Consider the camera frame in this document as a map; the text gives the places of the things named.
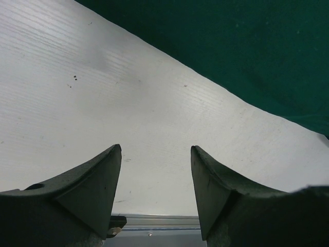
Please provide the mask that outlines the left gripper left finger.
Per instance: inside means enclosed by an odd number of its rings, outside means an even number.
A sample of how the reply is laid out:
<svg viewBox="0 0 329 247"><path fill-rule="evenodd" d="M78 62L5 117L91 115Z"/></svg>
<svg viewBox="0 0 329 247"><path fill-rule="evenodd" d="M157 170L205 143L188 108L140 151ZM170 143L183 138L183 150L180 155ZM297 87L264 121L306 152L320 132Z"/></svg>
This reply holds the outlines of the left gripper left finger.
<svg viewBox="0 0 329 247"><path fill-rule="evenodd" d="M1 246L90 245L107 237L121 167L115 144L24 190L1 192Z"/></svg>

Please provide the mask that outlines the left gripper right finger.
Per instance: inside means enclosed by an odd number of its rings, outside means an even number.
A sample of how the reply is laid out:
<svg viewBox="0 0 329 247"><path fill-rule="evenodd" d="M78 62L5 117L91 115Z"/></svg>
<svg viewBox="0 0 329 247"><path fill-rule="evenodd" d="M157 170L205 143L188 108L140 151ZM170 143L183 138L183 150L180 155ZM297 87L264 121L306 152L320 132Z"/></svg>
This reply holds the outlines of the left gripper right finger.
<svg viewBox="0 0 329 247"><path fill-rule="evenodd" d="M207 246L328 246L328 187L283 192L191 148L202 239Z"/></svg>

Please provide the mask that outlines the green surgical drape cloth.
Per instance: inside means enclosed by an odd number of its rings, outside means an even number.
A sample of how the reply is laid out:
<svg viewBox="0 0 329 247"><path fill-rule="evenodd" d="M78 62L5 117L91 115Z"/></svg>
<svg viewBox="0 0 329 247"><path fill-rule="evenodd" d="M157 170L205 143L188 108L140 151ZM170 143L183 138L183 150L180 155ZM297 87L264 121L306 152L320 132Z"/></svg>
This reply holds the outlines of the green surgical drape cloth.
<svg viewBox="0 0 329 247"><path fill-rule="evenodd" d="M245 102L328 136L328 1L82 1Z"/></svg>

